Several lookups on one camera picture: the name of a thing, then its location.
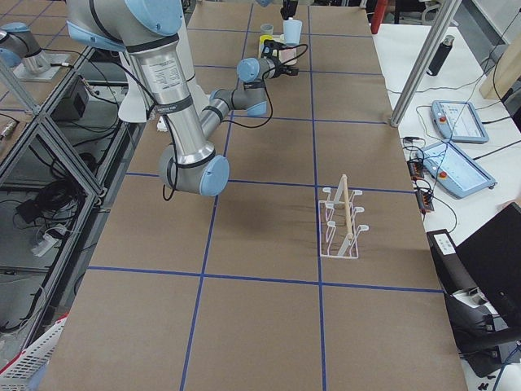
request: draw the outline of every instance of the blue tape line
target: blue tape line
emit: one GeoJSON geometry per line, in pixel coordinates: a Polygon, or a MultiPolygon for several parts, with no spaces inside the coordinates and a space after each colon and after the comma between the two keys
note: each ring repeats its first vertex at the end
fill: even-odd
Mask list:
{"type": "Polygon", "coordinates": [[[22,0],[18,0],[18,2],[11,8],[9,8],[5,14],[3,14],[2,16],[0,16],[0,20],[3,19],[4,16],[7,16],[7,15],[11,15],[11,11],[13,11],[15,8],[17,8],[19,6],[19,4],[22,2],[22,0]]]}
{"type": "MultiPolygon", "coordinates": [[[[149,177],[149,178],[158,178],[158,174],[147,174],[147,173],[135,173],[135,172],[127,172],[125,175],[129,175],[130,177],[149,177]]],[[[286,182],[263,182],[263,181],[248,181],[247,179],[230,179],[228,182],[230,183],[243,183],[247,185],[270,185],[270,186],[286,186],[286,187],[316,187],[317,189],[321,189],[324,187],[335,187],[336,185],[313,185],[308,183],[286,183],[286,182]]],[[[362,191],[374,191],[381,193],[398,193],[398,194],[414,194],[412,190],[397,190],[397,189],[376,189],[372,187],[351,187],[353,190],[362,190],[362,191]]]]}
{"type": "Polygon", "coordinates": [[[357,284],[357,283],[322,283],[322,285],[324,285],[326,287],[358,288],[358,289],[370,289],[370,290],[374,290],[374,291],[443,293],[443,291],[441,289],[388,287],[388,286],[384,286],[384,285],[364,285],[364,284],[357,284]]]}
{"type": "Polygon", "coordinates": [[[28,24],[28,26],[30,26],[31,24],[33,24],[34,22],[36,22],[36,21],[38,20],[38,18],[39,18],[40,16],[42,16],[42,14],[43,14],[45,11],[47,11],[47,9],[49,9],[49,7],[52,6],[52,5],[53,5],[53,2],[49,2],[49,4],[47,4],[47,7],[45,7],[45,8],[42,10],[42,12],[40,12],[40,13],[36,16],[36,19],[33,20],[31,23],[28,24]]]}
{"type": "Polygon", "coordinates": [[[192,349],[192,342],[195,334],[195,324],[197,323],[197,315],[199,313],[199,303],[201,301],[201,293],[203,292],[204,272],[206,271],[206,263],[208,260],[208,254],[210,253],[210,243],[212,242],[213,226],[215,223],[215,216],[217,213],[217,204],[219,202],[219,196],[215,197],[213,201],[212,219],[210,220],[210,228],[208,230],[208,238],[206,241],[206,249],[204,250],[203,267],[199,277],[199,286],[197,287],[197,297],[195,298],[194,313],[192,315],[192,323],[190,326],[190,334],[188,336],[188,344],[186,346],[185,363],[182,368],[181,385],[179,386],[180,391],[185,389],[186,374],[188,373],[188,364],[190,362],[190,353],[192,349]]]}
{"type": "Polygon", "coordinates": [[[115,266],[88,266],[89,270],[99,271],[115,271],[123,273],[137,273],[143,275],[178,275],[181,277],[195,277],[205,279],[233,279],[240,281],[257,281],[262,283],[289,283],[296,285],[313,285],[313,286],[327,286],[334,288],[353,288],[353,289],[367,289],[371,291],[396,291],[396,292],[419,292],[419,293],[443,293],[441,289],[430,289],[430,288],[407,288],[407,287],[393,287],[387,285],[368,285],[359,283],[335,283],[327,281],[306,281],[303,279],[275,279],[269,277],[255,277],[249,275],[219,275],[219,274],[201,274],[190,271],[176,271],[176,270],[160,270],[160,269],[138,269],[138,268],[127,268],[127,267],[115,267],[115,266]]]}
{"type": "Polygon", "coordinates": [[[285,183],[285,182],[262,182],[262,181],[248,181],[245,179],[230,179],[228,182],[232,183],[246,183],[250,185],[271,185],[271,186],[289,186],[289,187],[315,187],[306,183],[285,183]]]}
{"type": "MultiPolygon", "coordinates": [[[[189,27],[187,30],[193,30],[193,31],[210,31],[214,33],[254,33],[257,34],[260,32],[260,30],[234,30],[234,29],[204,29],[204,28],[196,28],[196,27],[189,27]]],[[[320,34],[320,33],[302,33],[301,35],[306,36],[318,36],[318,37],[346,37],[346,38],[372,38],[370,35],[356,35],[356,34],[320,34]]]]}
{"type": "Polygon", "coordinates": [[[189,31],[211,31],[214,33],[247,33],[245,30],[231,30],[231,29],[204,29],[197,27],[186,28],[189,31]]]}
{"type": "MultiPolygon", "coordinates": [[[[247,118],[245,115],[236,114],[236,117],[247,118]]],[[[257,118],[268,118],[267,116],[258,116],[257,118]]],[[[274,120],[285,120],[285,121],[307,121],[307,122],[332,122],[336,124],[367,124],[367,125],[386,125],[385,121],[359,121],[359,120],[320,120],[320,119],[309,119],[309,118],[290,118],[284,116],[272,116],[274,120]]]]}
{"type": "MultiPolygon", "coordinates": [[[[247,28],[250,28],[250,23],[252,21],[252,11],[253,11],[253,4],[250,6],[250,15],[247,22],[247,28]]],[[[247,34],[244,37],[244,44],[243,44],[243,55],[241,57],[244,57],[244,51],[246,50],[246,41],[247,41],[247,34]]],[[[228,143],[230,141],[230,132],[231,132],[231,123],[228,125],[228,134],[226,135],[226,143],[225,143],[225,150],[223,152],[224,156],[228,149],[228,143]]],[[[195,323],[197,322],[197,314],[199,313],[199,303],[200,303],[200,297],[201,292],[203,291],[203,282],[204,282],[204,273],[206,271],[206,264],[208,261],[208,254],[210,252],[210,243],[212,242],[212,235],[213,235],[213,227],[215,225],[215,216],[217,215],[217,206],[219,203],[219,196],[215,198],[215,201],[213,203],[213,210],[212,210],[212,219],[210,221],[210,229],[208,230],[208,239],[206,242],[206,249],[204,250],[204,260],[203,260],[203,268],[201,270],[201,277],[199,279],[199,287],[197,289],[197,297],[195,299],[195,308],[194,308],[194,314],[192,317],[192,324],[190,327],[190,335],[188,337],[188,345],[186,347],[186,355],[185,355],[185,364],[183,366],[182,370],[182,378],[181,378],[181,385],[179,386],[180,391],[184,391],[185,389],[185,383],[186,383],[186,375],[188,373],[188,365],[190,362],[190,353],[191,353],[191,347],[192,347],[192,341],[194,340],[194,333],[195,333],[195,323]]]]}
{"type": "Polygon", "coordinates": [[[386,125],[385,121],[359,121],[359,120],[315,120],[316,122],[333,122],[343,124],[370,124],[370,125],[386,125]]]}
{"type": "Polygon", "coordinates": [[[194,68],[222,68],[222,69],[233,69],[235,70],[237,67],[230,67],[227,65],[195,65],[194,68]]]}
{"type": "Polygon", "coordinates": [[[64,31],[66,27],[67,27],[67,25],[64,25],[64,26],[63,26],[63,27],[58,31],[58,33],[55,35],[55,37],[52,38],[52,39],[50,40],[50,42],[47,44],[46,47],[50,47],[50,45],[52,45],[52,42],[54,42],[55,39],[56,39],[57,37],[60,37],[60,36],[61,36],[61,37],[66,37],[67,35],[65,35],[65,34],[62,35],[62,31],[64,31]]]}
{"type": "Polygon", "coordinates": [[[356,35],[356,34],[309,34],[310,36],[317,36],[317,37],[346,37],[346,38],[372,38],[370,35],[356,35]]]}
{"type": "Polygon", "coordinates": [[[158,174],[146,174],[146,173],[130,173],[127,172],[125,175],[129,175],[131,177],[152,177],[152,178],[158,178],[158,174]]]}
{"type": "MultiPolygon", "coordinates": [[[[6,92],[1,98],[0,100],[4,99],[6,97],[6,95],[9,94],[9,92],[6,92]]],[[[26,112],[26,110],[23,110],[21,108],[2,108],[0,109],[2,110],[3,112],[26,112]]]]}
{"type": "MultiPolygon", "coordinates": [[[[308,7],[308,26],[309,33],[311,33],[311,13],[308,7]]],[[[320,222],[318,221],[318,161],[317,161],[317,140],[315,131],[315,106],[313,94],[313,51],[311,47],[311,40],[309,40],[309,82],[311,84],[311,119],[313,130],[313,176],[314,176],[314,190],[315,190],[315,228],[317,236],[317,268],[318,268],[318,307],[320,311],[320,347],[322,360],[322,391],[327,391],[327,368],[326,368],[326,326],[324,322],[324,292],[322,288],[322,258],[320,257],[320,222]]]]}
{"type": "Polygon", "coordinates": [[[207,279],[235,279],[239,281],[257,281],[262,283],[292,283],[297,285],[314,285],[317,286],[316,281],[305,281],[302,279],[270,279],[266,277],[248,277],[244,275],[204,275],[207,279]]]}
{"type": "Polygon", "coordinates": [[[347,72],[347,71],[313,71],[314,73],[325,73],[332,75],[357,75],[357,76],[383,76],[382,73],[370,73],[370,72],[347,72]]]}
{"type": "Polygon", "coordinates": [[[112,267],[112,266],[87,266],[89,270],[102,270],[102,271],[122,271],[125,273],[139,273],[143,275],[180,275],[183,277],[200,277],[200,273],[190,273],[187,271],[175,271],[175,270],[149,270],[149,269],[135,269],[126,267],[112,267]]]}

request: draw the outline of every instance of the metal pole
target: metal pole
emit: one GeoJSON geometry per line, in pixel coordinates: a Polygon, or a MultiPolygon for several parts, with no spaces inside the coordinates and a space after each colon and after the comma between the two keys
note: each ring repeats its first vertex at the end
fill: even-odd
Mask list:
{"type": "Polygon", "coordinates": [[[40,106],[34,101],[33,97],[24,88],[15,74],[0,60],[0,81],[3,82],[9,91],[22,103],[27,110],[35,116],[40,112],[40,106]]]}
{"type": "Polygon", "coordinates": [[[422,50],[416,59],[416,63],[414,63],[404,89],[401,91],[400,98],[394,107],[391,119],[389,120],[391,126],[397,127],[404,117],[405,111],[410,105],[410,101],[413,100],[414,93],[418,89],[423,76],[425,76],[427,67],[434,57],[438,45],[443,41],[445,32],[461,3],[462,0],[443,1],[435,23],[429,30],[429,34],[423,43],[422,50]]]}

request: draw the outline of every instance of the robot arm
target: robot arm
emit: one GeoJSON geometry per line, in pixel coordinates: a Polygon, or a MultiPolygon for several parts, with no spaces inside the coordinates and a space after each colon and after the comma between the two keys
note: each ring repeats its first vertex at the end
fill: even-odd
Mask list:
{"type": "Polygon", "coordinates": [[[186,66],[177,56],[178,33],[184,29],[179,0],[68,0],[68,29],[72,38],[86,45],[128,53],[133,75],[150,92],[172,136],[173,144],[160,158],[164,184],[203,196],[220,194],[230,168],[224,156],[216,155],[208,136],[230,110],[265,113],[259,72],[268,60],[254,59],[258,72],[242,90],[214,92],[199,117],[183,72],[186,66]]]}
{"type": "Polygon", "coordinates": [[[0,28],[0,57],[10,68],[23,63],[32,74],[45,72],[50,61],[42,50],[28,26],[15,22],[0,28]]]}

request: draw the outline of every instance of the white cup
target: white cup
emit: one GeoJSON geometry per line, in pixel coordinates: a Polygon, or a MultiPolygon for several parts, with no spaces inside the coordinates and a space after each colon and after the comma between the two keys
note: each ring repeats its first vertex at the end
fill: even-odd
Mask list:
{"type": "Polygon", "coordinates": [[[286,41],[286,45],[297,46],[300,42],[302,21],[292,18],[284,20],[282,28],[284,30],[284,40],[286,41]]]}
{"type": "Polygon", "coordinates": [[[269,23],[261,24],[260,35],[274,35],[274,26],[269,23]]]}

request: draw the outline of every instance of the table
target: table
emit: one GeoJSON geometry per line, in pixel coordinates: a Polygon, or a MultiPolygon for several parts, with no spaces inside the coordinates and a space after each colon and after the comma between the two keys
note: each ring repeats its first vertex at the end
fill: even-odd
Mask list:
{"type": "MultiPolygon", "coordinates": [[[[382,64],[386,87],[390,91],[401,91],[410,69],[418,56],[421,45],[425,40],[429,27],[410,25],[382,25],[374,44],[382,64]]],[[[426,90],[432,87],[459,87],[457,90],[429,90],[414,96],[412,103],[401,122],[400,136],[418,136],[427,140],[427,145],[437,142],[429,135],[439,137],[436,133],[430,115],[430,108],[419,108],[423,120],[427,125],[427,132],[422,128],[415,109],[418,106],[430,106],[433,100],[470,100],[478,111],[482,121],[493,121],[509,116],[502,104],[494,104],[485,108],[496,100],[483,99],[479,94],[479,86],[484,81],[483,71],[475,60],[471,50],[466,45],[463,36],[456,28],[449,28],[448,33],[455,36],[453,50],[437,77],[425,76],[418,90],[426,90]]],[[[394,105],[399,95],[389,92],[389,99],[394,105]]],[[[506,144],[521,138],[519,130],[512,120],[501,121],[486,125],[490,141],[485,144],[463,144],[458,146],[469,156],[476,157],[491,152],[506,144]]],[[[496,180],[497,185],[493,190],[485,189],[463,200],[455,200],[444,192],[440,186],[436,187],[436,197],[447,202],[454,208],[458,216],[458,225],[451,233],[456,244],[464,239],[492,218],[509,201],[521,196],[521,176],[517,168],[521,166],[521,146],[515,145],[497,154],[479,160],[479,164],[488,171],[496,180]]],[[[424,226],[426,231],[435,231],[442,228],[451,229],[454,224],[454,216],[448,208],[435,201],[436,211],[428,213],[424,226]]]]}
{"type": "MultiPolygon", "coordinates": [[[[282,31],[278,8],[198,3],[207,92],[236,86],[260,25],[282,31]]],[[[366,14],[296,18],[309,52],[298,77],[268,81],[273,120],[212,136],[231,166],[217,198],[163,202],[169,138],[145,130],[42,391],[466,390],[366,14]],[[317,200],[344,172],[370,226],[355,261],[317,254],[317,200]]]]}

